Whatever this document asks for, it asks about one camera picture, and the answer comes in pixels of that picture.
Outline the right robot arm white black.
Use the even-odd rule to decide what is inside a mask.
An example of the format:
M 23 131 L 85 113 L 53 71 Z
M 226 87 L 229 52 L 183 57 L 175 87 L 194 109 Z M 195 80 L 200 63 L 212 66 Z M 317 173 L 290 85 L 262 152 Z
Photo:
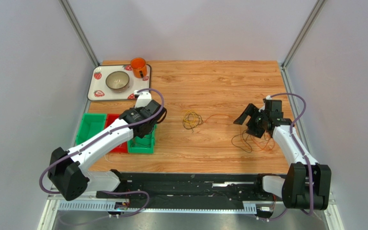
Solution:
M 234 124 L 247 126 L 246 133 L 261 138 L 265 133 L 280 147 L 289 164 L 285 176 L 262 174 L 259 191 L 280 197 L 286 208 L 325 210 L 329 204 L 332 171 L 311 156 L 299 139 L 291 119 L 285 118 L 281 100 L 264 100 L 264 107 L 250 103 Z

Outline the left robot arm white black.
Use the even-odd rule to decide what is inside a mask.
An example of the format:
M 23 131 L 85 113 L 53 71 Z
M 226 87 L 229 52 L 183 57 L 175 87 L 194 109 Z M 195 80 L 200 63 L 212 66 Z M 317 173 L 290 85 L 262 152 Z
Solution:
M 44 171 L 57 189 L 55 193 L 72 201 L 85 192 L 114 191 L 120 184 L 115 170 L 91 172 L 89 168 L 118 145 L 150 134 L 166 111 L 162 104 L 151 100 L 144 107 L 124 111 L 110 126 L 89 140 L 69 150 L 55 149 L 48 170 Z

